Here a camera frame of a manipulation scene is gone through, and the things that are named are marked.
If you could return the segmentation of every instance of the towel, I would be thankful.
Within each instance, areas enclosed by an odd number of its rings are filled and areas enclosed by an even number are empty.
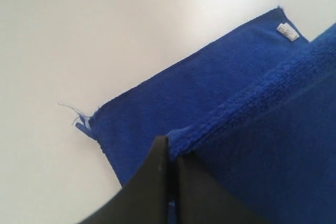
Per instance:
[[[289,24],[289,40],[277,28]],[[336,25],[309,43],[276,8],[103,105],[76,127],[124,185],[156,135],[194,151],[274,223],[336,221]]]

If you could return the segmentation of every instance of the folded towel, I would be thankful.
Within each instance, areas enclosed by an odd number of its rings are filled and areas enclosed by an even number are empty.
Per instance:
[[[312,43],[277,31],[281,8],[236,28],[102,106],[76,126],[121,184],[156,135],[195,151],[249,208],[274,223],[330,223],[336,203],[336,25]]]

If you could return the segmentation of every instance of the label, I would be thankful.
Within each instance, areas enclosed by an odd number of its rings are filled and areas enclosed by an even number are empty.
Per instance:
[[[294,41],[300,37],[300,35],[288,23],[280,24],[277,30],[290,41]]]

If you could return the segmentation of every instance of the fabric label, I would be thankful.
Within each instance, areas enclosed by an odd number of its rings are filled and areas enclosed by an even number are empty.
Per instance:
[[[290,41],[294,41],[300,37],[300,35],[288,23],[281,23],[277,30]]]

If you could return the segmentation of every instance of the white surface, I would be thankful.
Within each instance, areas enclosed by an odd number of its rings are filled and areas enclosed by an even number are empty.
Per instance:
[[[336,21],[334,0],[0,0],[0,223],[76,223],[120,188],[58,102],[91,115],[277,5],[308,39]]]

